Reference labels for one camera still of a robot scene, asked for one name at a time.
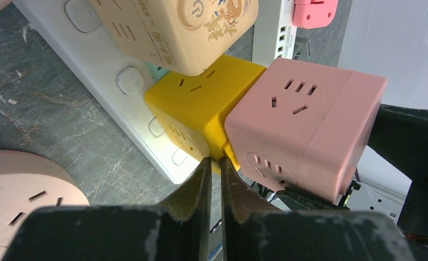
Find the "long white power strip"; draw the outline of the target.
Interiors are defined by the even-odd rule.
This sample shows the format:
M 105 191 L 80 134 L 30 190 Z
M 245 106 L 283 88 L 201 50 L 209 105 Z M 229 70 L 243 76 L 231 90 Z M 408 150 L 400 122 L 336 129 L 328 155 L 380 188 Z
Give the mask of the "long white power strip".
M 183 183 L 198 162 L 177 147 L 144 101 L 154 79 L 123 54 L 88 1 L 15 1 L 15 6 L 153 166 Z

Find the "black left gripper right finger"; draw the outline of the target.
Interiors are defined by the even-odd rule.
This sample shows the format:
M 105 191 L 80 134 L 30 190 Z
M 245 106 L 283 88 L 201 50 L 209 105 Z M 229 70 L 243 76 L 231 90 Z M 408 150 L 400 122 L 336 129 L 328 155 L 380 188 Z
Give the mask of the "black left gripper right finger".
M 253 191 L 231 160 L 221 160 L 224 260 L 413 260 L 385 215 L 284 212 Z

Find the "round pink power socket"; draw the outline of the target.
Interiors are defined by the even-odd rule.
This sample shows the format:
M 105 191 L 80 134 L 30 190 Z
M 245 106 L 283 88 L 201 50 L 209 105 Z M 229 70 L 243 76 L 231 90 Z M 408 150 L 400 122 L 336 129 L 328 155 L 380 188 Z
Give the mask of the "round pink power socket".
M 0 260 L 30 213 L 62 205 L 89 205 L 66 170 L 36 154 L 0 150 Z

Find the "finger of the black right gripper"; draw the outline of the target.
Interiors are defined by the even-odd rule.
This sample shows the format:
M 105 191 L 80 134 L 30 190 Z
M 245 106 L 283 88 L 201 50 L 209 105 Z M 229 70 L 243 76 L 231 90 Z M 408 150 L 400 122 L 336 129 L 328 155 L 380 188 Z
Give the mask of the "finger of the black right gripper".
M 279 181 L 279 190 L 257 183 L 257 192 L 274 207 L 292 212 L 298 210 L 347 210 L 347 207 L 338 206 L 334 203 L 303 190 L 293 184 L 289 185 L 285 181 Z
M 368 146 L 411 180 L 398 226 L 428 238 L 428 109 L 382 104 Z

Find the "pink cube socket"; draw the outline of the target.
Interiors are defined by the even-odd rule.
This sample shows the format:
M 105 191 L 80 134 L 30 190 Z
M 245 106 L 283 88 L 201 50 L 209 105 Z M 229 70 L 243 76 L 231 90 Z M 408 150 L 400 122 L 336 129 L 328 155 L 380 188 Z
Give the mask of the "pink cube socket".
M 225 120 L 245 176 L 331 203 L 346 193 L 387 87 L 385 77 L 275 59 Z

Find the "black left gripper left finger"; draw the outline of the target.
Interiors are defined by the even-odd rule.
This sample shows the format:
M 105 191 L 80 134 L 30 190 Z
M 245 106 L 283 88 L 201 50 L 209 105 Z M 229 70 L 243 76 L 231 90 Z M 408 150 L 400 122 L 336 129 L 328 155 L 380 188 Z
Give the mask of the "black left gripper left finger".
M 4 260 L 207 260 L 212 161 L 153 206 L 56 206 L 32 212 Z

